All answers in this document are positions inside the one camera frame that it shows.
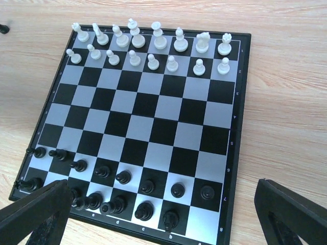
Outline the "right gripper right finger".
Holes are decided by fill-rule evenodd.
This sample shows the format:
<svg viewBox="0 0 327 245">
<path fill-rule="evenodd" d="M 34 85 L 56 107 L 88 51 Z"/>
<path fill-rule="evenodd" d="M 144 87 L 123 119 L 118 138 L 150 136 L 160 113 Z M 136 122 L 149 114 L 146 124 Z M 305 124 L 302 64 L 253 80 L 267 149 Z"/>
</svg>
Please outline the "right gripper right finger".
<svg viewBox="0 0 327 245">
<path fill-rule="evenodd" d="M 326 209 L 272 180 L 258 181 L 255 209 L 267 244 L 326 244 Z"/>
</svg>

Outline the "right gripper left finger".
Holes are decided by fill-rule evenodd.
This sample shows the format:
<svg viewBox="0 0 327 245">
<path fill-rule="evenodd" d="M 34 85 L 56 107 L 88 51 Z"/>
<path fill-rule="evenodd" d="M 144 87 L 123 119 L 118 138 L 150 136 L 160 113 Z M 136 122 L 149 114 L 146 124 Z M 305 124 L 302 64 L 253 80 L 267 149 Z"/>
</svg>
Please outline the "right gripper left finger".
<svg viewBox="0 0 327 245">
<path fill-rule="evenodd" d="M 73 201 L 67 180 L 54 181 L 1 209 L 1 244 L 60 244 Z"/>
</svg>

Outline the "black folding chess board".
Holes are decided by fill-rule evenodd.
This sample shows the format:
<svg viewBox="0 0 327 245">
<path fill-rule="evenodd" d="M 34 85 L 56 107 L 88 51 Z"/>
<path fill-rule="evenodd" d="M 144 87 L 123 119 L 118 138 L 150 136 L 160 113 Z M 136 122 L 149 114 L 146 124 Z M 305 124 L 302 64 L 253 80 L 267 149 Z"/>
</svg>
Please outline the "black folding chess board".
<svg viewBox="0 0 327 245">
<path fill-rule="evenodd" d="M 163 30 L 167 46 L 158 50 L 153 30 L 141 28 L 145 45 L 135 50 L 141 63 L 132 66 L 133 45 L 119 47 L 111 26 L 100 27 L 109 37 L 106 45 L 98 44 L 91 25 L 81 29 L 89 39 L 81 42 L 72 32 L 67 47 L 82 60 L 73 64 L 68 55 L 62 57 L 29 144 L 44 147 L 46 155 L 26 154 L 18 179 L 41 178 L 44 185 L 66 179 L 81 197 L 96 192 L 103 202 L 119 195 L 126 199 L 119 214 L 71 209 L 72 218 L 87 223 L 159 244 L 229 244 L 251 35 L 232 33 L 230 70 L 221 75 L 221 32 L 211 32 L 208 51 L 199 53 L 197 32 L 186 30 L 188 48 L 177 52 L 174 29 Z M 100 59 L 91 58 L 88 44 L 100 50 Z M 118 65 L 109 64 L 107 50 L 119 56 Z M 157 70 L 148 68 L 149 54 L 159 61 Z M 169 56 L 178 62 L 176 72 L 167 70 Z M 205 66 L 202 76 L 193 73 L 197 59 Z M 64 161 L 49 155 L 56 149 L 68 151 Z M 87 169 L 77 172 L 70 163 L 81 159 Z M 95 176 L 94 169 L 104 165 L 110 175 Z M 115 179 L 124 170 L 132 175 L 125 185 Z M 140 191 L 145 180 L 154 182 L 150 194 Z M 171 194 L 175 183 L 185 187 L 181 198 Z M 204 185 L 215 190 L 213 199 L 201 197 Z M 154 207 L 148 221 L 134 216 L 143 202 Z M 169 210 L 179 216 L 171 233 L 163 222 Z"/>
</svg>

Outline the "black piece board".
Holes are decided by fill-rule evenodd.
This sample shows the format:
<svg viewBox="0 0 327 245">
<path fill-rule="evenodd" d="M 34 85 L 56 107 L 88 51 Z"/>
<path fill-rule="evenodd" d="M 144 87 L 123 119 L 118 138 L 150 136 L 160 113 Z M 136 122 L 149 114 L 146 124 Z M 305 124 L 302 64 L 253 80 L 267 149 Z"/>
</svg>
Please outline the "black piece board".
<svg viewBox="0 0 327 245">
<path fill-rule="evenodd" d="M 151 219 L 154 212 L 154 207 L 150 202 L 143 202 L 138 205 L 134 216 L 141 221 L 148 221 Z"/>
</svg>

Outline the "black king piece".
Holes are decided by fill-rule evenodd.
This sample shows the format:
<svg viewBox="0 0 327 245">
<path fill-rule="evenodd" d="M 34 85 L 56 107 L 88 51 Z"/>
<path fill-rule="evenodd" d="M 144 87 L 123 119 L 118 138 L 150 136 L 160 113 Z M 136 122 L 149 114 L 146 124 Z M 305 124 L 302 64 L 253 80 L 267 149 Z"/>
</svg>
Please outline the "black king piece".
<svg viewBox="0 0 327 245">
<path fill-rule="evenodd" d="M 145 180 L 141 185 L 140 185 L 140 191 L 144 194 L 150 194 L 154 191 L 155 185 L 152 180 Z"/>
</svg>

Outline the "black rook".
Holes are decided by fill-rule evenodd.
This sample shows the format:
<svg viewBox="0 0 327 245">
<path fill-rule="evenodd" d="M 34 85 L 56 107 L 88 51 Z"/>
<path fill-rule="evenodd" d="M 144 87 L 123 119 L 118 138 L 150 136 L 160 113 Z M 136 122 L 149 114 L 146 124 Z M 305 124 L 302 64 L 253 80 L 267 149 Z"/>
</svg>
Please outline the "black rook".
<svg viewBox="0 0 327 245">
<path fill-rule="evenodd" d="M 31 178 L 27 181 L 18 180 L 14 182 L 13 187 L 18 190 L 25 189 L 26 191 L 33 192 L 40 189 L 43 186 L 41 178 Z"/>
</svg>

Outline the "black pawn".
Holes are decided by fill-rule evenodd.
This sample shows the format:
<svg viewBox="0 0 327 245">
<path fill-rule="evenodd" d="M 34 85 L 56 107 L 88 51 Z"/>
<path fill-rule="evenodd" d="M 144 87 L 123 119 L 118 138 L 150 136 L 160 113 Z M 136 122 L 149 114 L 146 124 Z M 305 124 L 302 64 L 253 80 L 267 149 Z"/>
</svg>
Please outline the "black pawn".
<svg viewBox="0 0 327 245">
<path fill-rule="evenodd" d="M 129 171 L 124 170 L 118 174 L 116 174 L 115 179 L 120 183 L 120 184 L 128 184 L 131 181 L 132 175 Z"/>
<path fill-rule="evenodd" d="M 110 175 L 110 173 L 111 173 L 111 169 L 105 165 L 94 169 L 94 175 L 102 179 L 107 178 Z"/>
<path fill-rule="evenodd" d="M 175 198 L 181 198 L 184 195 L 185 187 L 181 183 L 175 183 L 171 187 L 171 194 Z"/>
</svg>

